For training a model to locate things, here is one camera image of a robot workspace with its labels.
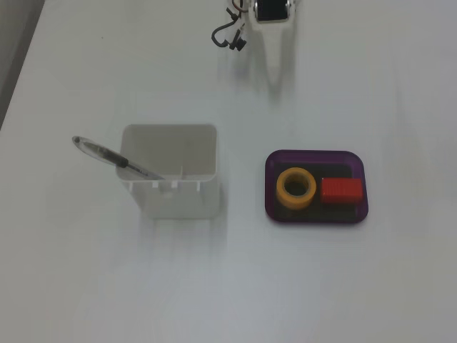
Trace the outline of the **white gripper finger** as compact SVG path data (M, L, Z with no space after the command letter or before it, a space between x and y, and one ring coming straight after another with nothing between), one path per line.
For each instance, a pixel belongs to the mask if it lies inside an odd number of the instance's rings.
M283 48L291 34L291 26L286 22L261 25L261 38L265 57L268 85L275 89L282 77Z

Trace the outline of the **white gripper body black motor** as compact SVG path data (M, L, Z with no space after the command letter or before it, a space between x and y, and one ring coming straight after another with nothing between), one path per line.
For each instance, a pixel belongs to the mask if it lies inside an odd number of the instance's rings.
M249 6L249 20L254 24L285 24L292 22L297 1L255 0Z

